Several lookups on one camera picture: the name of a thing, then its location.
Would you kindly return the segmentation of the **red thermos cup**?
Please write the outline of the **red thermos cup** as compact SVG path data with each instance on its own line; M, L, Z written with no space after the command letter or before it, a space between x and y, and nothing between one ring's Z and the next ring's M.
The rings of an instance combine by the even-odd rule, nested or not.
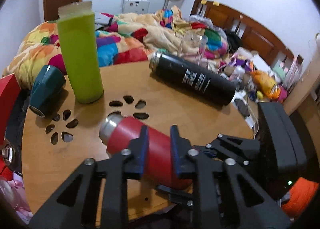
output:
M103 121L99 137L107 147L107 152L114 155L129 146L130 141L140 135L143 122L131 116L111 114ZM148 161L144 175L157 185L171 189L184 190L191 185L191 180L180 180L172 171L170 137L148 127Z

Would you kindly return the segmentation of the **black thermos lying down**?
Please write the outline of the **black thermos lying down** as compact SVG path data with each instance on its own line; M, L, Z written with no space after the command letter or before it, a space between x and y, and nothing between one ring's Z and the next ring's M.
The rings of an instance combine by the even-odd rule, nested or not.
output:
M175 55L155 52L149 68L163 80L217 105L228 105L236 92L231 81Z

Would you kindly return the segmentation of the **dark teal ceramic cup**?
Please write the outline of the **dark teal ceramic cup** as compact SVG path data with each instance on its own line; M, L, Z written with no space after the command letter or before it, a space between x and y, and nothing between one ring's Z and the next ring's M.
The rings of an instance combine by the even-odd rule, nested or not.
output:
M42 118L50 115L65 84L65 76L58 68L44 65L34 81L29 109Z

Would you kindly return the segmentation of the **pink plastic toy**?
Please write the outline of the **pink plastic toy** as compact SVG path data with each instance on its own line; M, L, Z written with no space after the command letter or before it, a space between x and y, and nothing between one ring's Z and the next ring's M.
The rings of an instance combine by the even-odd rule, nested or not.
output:
M9 181L1 176L1 194L22 221L29 224L33 214L27 201L23 181L21 179Z

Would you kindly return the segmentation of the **orange snack bag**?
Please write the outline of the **orange snack bag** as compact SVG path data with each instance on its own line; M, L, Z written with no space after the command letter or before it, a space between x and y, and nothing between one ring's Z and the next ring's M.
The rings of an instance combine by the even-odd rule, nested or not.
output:
M253 82L269 100L278 100L280 97L281 88L274 78L269 76L264 71L253 71L250 73Z

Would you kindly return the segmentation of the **clear glass jar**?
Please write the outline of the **clear glass jar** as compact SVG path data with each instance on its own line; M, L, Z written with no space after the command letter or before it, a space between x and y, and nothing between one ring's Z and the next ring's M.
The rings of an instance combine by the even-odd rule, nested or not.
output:
M206 67L204 52L208 38L192 31L187 31L181 40L178 56L198 66Z

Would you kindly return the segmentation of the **wooden bed headboard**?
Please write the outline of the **wooden bed headboard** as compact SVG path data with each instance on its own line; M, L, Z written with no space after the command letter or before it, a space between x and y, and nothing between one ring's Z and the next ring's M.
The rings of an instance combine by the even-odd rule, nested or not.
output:
M212 20L213 25L235 33L247 50L255 50L268 65L283 59L291 62L292 51L268 28L251 17L217 1L194 0L192 15Z

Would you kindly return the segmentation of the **red gift box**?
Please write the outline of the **red gift box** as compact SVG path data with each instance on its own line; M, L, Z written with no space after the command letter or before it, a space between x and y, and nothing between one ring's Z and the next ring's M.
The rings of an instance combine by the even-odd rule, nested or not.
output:
M1 145L4 144L4 135L7 123L21 91L17 78L14 74L10 74L0 79L0 140Z

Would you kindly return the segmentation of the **colourful heart blanket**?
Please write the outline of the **colourful heart blanket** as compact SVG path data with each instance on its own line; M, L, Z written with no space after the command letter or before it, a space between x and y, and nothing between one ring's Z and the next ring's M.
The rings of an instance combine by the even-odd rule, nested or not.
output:
M108 24L95 30L99 66L146 61L154 51L178 55L182 38L187 31L208 38L204 59L206 67L228 53L225 32L208 18L195 16L190 21L182 17L177 6L153 14L101 14ZM35 27L23 39L16 56L1 71L1 77L14 74L20 87L31 89L40 69L53 65L65 73L65 65L55 21Z

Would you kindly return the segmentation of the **green tall bottle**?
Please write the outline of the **green tall bottle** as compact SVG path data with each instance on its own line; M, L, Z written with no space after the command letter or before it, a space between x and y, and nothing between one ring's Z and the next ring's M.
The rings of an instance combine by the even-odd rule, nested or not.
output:
M101 80L95 14L92 2L75 2L58 8L57 31L67 76L75 98L82 104L98 100L104 93Z

